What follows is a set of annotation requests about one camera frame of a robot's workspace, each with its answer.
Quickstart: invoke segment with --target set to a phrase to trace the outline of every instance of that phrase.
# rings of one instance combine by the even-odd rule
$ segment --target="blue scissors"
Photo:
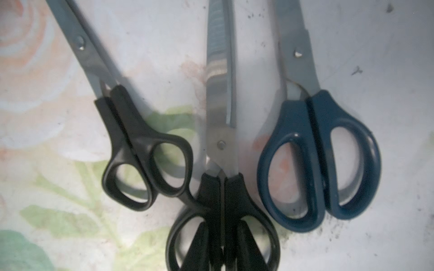
[[[283,227],[308,232],[318,227],[325,210],[338,219],[352,219],[374,198],[381,173],[381,158],[371,131],[340,108],[330,93],[321,90],[315,72],[308,30],[305,29],[299,0],[275,0],[274,12],[279,32],[279,64],[285,81],[287,100],[268,143],[261,153],[257,185],[270,215]],[[331,131],[349,130],[361,150],[362,179],[353,198],[340,205]],[[287,217],[273,202],[268,187],[271,160],[283,144],[299,147],[306,179],[307,213]]]

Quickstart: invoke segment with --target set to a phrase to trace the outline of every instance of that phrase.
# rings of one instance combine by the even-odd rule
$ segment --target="scissor blade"
[[[275,0],[274,12],[279,38],[279,62],[286,80],[288,99],[300,99],[302,91],[313,96],[320,91],[320,86],[300,1]]]
[[[103,92],[99,80],[110,88],[116,86],[116,80],[98,53],[90,38],[91,35],[84,29],[80,12],[66,0],[46,1],[78,62],[85,71],[96,97],[102,97]]]
[[[210,0],[207,38],[207,156],[226,174],[238,174],[235,133],[235,56],[230,0]]]

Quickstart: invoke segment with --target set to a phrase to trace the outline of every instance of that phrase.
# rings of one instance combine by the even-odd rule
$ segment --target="floral tablecloth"
[[[432,4],[401,0],[390,11],[387,1],[365,2],[302,1],[322,87],[376,135],[382,183],[357,219],[327,215],[303,235],[277,226],[282,270],[434,266]],[[132,82],[145,120],[191,143],[197,187],[205,163],[207,1],[77,3]],[[235,1],[239,163],[258,204],[257,161],[284,100],[269,8]],[[45,1],[0,1],[0,270],[166,269],[179,201],[160,196],[148,211],[134,212],[103,193],[111,148],[94,99]],[[356,150],[347,139],[343,151]],[[180,163],[172,150],[158,155]],[[340,176],[349,178],[353,159],[337,159]],[[290,147],[279,151],[271,172],[275,198],[297,196],[297,182],[284,181],[295,178]]]

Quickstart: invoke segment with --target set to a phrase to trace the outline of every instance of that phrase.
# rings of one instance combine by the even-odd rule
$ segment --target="black scissors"
[[[185,204],[191,204],[194,199],[188,189],[193,169],[190,144],[182,137],[159,133],[146,124],[127,90],[118,85],[110,72],[107,58],[104,61],[107,54],[102,46],[98,46],[98,39],[72,1],[47,0],[47,3],[95,92],[95,105],[112,142],[112,157],[102,177],[104,191],[136,211],[151,207],[159,193],[179,197]],[[155,162],[155,150],[163,143],[177,146],[184,154],[185,175],[180,187],[171,186]],[[135,167],[140,173],[146,185],[146,193],[141,195],[144,202],[126,195],[131,187],[126,187],[117,176],[118,168],[123,164]]]
[[[238,171],[232,8],[230,0],[209,2],[206,137],[207,157],[214,166],[202,175],[196,203],[187,205],[169,233],[166,264],[171,271],[208,271],[209,266],[221,270],[222,265],[226,270],[274,271],[280,260],[277,232],[249,197]],[[204,222],[179,267],[175,243],[181,229],[196,216]],[[256,218],[265,228],[271,246],[268,261],[242,220],[245,216]]]
[[[280,259],[277,232],[270,219],[253,203],[238,172],[235,138],[235,76],[233,69],[232,6],[228,0],[210,0],[207,48],[207,154],[216,163],[218,174],[205,173],[195,199],[189,189],[193,153],[189,143],[178,136],[162,134],[150,128],[141,118],[126,89],[118,85],[103,61],[103,48],[97,46],[80,15],[68,0],[47,0],[60,28],[68,40],[97,96],[95,105],[112,141],[112,157],[103,174],[105,192],[119,203],[146,210],[158,193],[178,197],[186,205],[169,234],[166,263],[177,270],[269,270],[275,271]],[[172,187],[162,177],[155,160],[155,148],[162,143],[176,145],[185,159],[184,182]],[[116,172],[130,164],[141,174],[147,187],[147,201],[138,202],[119,188]],[[267,263],[262,257],[245,216],[256,218],[266,229],[271,251]],[[201,223],[181,267],[175,241],[184,225],[201,216]]]

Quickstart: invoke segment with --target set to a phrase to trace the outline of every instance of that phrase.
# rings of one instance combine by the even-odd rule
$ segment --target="green leaf pattern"
[[[154,112],[146,121],[159,132],[175,134],[187,140],[192,140],[195,134],[191,106],[171,108],[164,114]],[[172,145],[162,144],[154,155],[157,164],[166,173],[182,166],[183,154]],[[113,271],[166,270],[164,258],[169,228],[143,232],[131,246],[125,246],[102,203],[102,197],[106,195],[102,192],[101,176],[107,161],[76,161],[73,165],[80,176],[77,185],[82,185],[85,190],[83,195],[75,195],[42,175],[38,175],[33,184],[47,194],[68,200],[81,211],[67,212],[32,204],[22,209],[20,216],[39,232],[49,232],[54,240],[104,238],[111,241],[117,251],[112,263]],[[123,174],[129,184],[142,182],[138,172],[131,167],[125,168]],[[260,228],[254,228],[253,234],[258,240],[266,238]],[[21,233],[0,231],[0,244],[0,271],[71,271],[65,267],[54,267],[44,250],[29,242]]]
[[[87,214],[73,214],[31,205],[20,215],[34,228],[50,231],[54,238],[91,238],[99,232],[96,222]]]
[[[54,271],[42,248],[29,242],[21,233],[0,231],[0,270]]]

